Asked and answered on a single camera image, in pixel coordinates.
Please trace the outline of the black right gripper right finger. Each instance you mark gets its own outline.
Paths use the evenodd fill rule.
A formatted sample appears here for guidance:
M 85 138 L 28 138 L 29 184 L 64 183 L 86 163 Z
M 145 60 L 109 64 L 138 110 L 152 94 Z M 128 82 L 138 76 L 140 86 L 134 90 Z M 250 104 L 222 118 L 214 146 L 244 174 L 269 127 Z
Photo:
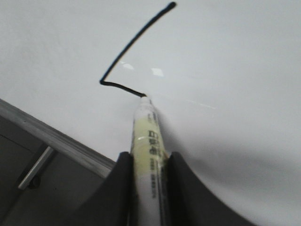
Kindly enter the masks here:
M 198 179 L 179 152 L 167 162 L 167 193 L 173 226 L 253 226 Z

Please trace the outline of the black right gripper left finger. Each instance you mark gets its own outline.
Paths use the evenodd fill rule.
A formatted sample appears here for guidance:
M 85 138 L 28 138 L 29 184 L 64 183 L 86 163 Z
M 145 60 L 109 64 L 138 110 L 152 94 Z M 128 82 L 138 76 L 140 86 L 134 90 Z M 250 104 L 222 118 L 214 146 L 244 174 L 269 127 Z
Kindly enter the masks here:
M 126 226 L 132 182 L 133 158 L 130 153 L 122 152 L 100 187 L 60 225 Z

